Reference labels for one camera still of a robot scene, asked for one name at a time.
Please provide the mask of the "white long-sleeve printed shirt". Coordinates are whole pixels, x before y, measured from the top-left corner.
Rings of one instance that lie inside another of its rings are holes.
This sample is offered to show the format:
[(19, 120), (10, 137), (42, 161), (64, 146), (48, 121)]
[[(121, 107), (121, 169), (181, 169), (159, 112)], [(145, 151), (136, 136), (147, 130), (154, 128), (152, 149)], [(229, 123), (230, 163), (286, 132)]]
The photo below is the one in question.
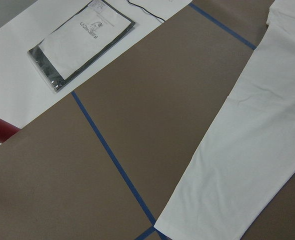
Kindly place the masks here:
[(158, 217), (173, 240), (239, 240), (295, 173), (295, 0), (267, 31)]

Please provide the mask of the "packaged shirt in plastic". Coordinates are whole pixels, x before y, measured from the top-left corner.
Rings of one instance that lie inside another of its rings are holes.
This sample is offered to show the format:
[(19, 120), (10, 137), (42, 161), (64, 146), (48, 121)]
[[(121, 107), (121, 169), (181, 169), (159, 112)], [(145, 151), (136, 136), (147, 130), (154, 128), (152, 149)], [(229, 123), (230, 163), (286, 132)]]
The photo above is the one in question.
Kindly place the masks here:
[(135, 22), (105, 0), (92, 0), (27, 53), (55, 92), (118, 43)]

